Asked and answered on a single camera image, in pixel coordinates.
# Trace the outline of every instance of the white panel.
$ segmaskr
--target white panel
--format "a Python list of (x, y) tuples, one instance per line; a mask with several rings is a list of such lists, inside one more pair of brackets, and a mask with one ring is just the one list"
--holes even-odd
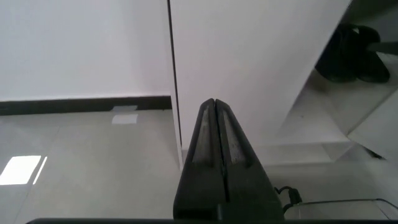
[(375, 110), (398, 88), (398, 57), (378, 54), (391, 77), (385, 84), (366, 83), (356, 80), (352, 83), (332, 83), (313, 72), (309, 82), (323, 97), (323, 106), (340, 129), (348, 134)]
[(0, 101), (170, 95), (164, 1), (0, 2)]
[(320, 100), (319, 93), (306, 86), (276, 136), (264, 137), (266, 144), (349, 142)]
[(172, 0), (182, 147), (199, 106), (228, 103), (251, 144), (282, 125), (349, 0)]
[(348, 137), (390, 161), (398, 159), (398, 91), (373, 111)]

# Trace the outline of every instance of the black cable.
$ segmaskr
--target black cable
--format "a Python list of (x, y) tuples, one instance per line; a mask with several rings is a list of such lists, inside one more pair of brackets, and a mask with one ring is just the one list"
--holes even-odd
[(282, 193), (282, 191), (284, 191), (284, 190), (292, 190), (293, 188), (291, 188), (291, 187), (289, 187), (289, 186), (285, 186), (285, 187), (282, 187), (282, 188), (279, 189), (279, 190), (278, 190), (278, 188), (276, 188), (276, 187), (274, 187), (274, 189), (275, 189), (275, 191), (276, 191), (278, 194), (280, 194), (280, 193)]

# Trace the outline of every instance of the white shelf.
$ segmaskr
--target white shelf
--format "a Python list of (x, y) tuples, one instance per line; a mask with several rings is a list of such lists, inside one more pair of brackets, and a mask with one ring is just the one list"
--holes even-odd
[(320, 102), (318, 92), (305, 86), (276, 137), (267, 145), (349, 142)]
[(398, 88), (398, 57), (378, 55), (391, 74), (388, 83), (332, 83), (316, 71), (310, 76), (308, 84), (317, 89), (322, 106), (346, 135)]

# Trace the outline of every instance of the white cabinet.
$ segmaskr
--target white cabinet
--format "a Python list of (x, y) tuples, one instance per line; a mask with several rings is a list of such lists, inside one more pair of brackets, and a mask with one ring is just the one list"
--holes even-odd
[[(287, 116), (348, 4), (171, 0), (182, 148), (188, 149), (199, 106), (209, 98), (231, 106), (253, 147), (301, 141), (300, 126), (317, 132), (301, 120), (300, 105)], [(322, 110), (309, 106), (308, 117)]]

